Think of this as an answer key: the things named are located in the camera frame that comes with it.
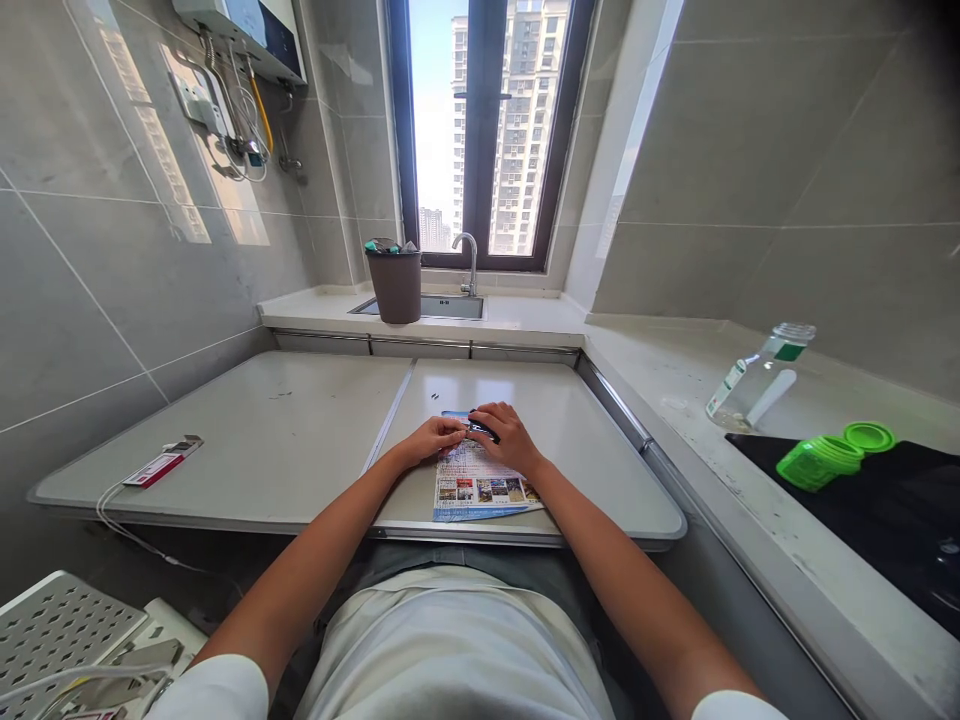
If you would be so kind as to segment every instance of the white table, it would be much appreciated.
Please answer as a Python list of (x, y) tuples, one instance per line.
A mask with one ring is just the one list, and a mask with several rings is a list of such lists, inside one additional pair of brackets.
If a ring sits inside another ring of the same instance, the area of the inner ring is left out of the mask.
[[(185, 434), (204, 445), (146, 490), (112, 500), (129, 523), (295, 534), (432, 414), (517, 407), (543, 452), (638, 543), (662, 550), (682, 513), (570, 368), (269, 352), (230, 370), (38, 483), (29, 500), (95, 517), (103, 492)], [(546, 511), (434, 523), (434, 468), (391, 493), (377, 537), (561, 545)]]

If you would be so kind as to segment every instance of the faucet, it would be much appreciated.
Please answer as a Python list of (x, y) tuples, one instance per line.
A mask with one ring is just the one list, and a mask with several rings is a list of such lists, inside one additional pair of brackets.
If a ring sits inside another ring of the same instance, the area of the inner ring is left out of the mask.
[(477, 241), (473, 239), (470, 233), (460, 233), (453, 240), (453, 249), (456, 250), (460, 241), (466, 238), (470, 241), (470, 284), (464, 283), (460, 286), (460, 292), (465, 292), (470, 297), (477, 296)]

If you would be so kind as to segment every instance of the hand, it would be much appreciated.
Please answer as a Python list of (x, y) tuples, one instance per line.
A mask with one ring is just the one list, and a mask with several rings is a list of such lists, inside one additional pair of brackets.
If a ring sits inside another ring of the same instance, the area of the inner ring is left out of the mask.
[(533, 444), (527, 429), (520, 422), (520, 416), (507, 403), (487, 403), (470, 413), (471, 420), (478, 420), (500, 436), (500, 444), (494, 444), (489, 435), (480, 432), (468, 432), (467, 437), (483, 445), (487, 454), (497, 462), (513, 468), (518, 473), (535, 482), (531, 475), (546, 459)]
[(393, 450), (405, 467), (413, 467), (424, 458), (439, 453), (446, 457), (457, 449), (467, 436), (467, 427), (455, 418), (432, 417), (410, 437), (397, 443)]

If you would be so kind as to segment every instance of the trash can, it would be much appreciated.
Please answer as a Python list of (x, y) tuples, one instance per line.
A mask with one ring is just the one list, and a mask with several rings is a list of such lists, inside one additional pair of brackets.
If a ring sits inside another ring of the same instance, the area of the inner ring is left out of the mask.
[(420, 253), (367, 252), (380, 319), (404, 325), (420, 319)]

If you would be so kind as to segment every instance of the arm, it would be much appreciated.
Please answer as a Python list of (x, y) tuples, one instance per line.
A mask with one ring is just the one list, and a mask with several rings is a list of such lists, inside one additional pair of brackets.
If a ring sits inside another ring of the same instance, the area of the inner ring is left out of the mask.
[(687, 720), (704, 697), (739, 690), (763, 697), (750, 677), (673, 583), (600, 508), (537, 450), (506, 403), (470, 415), (500, 435), (480, 442), (536, 487), (620, 635), (653, 679), (673, 720)]
[(260, 666), (272, 697), (396, 479), (438, 451), (449, 453), (464, 430), (452, 418), (431, 418), (389, 450), (274, 560), (191, 666), (215, 655), (244, 655)]

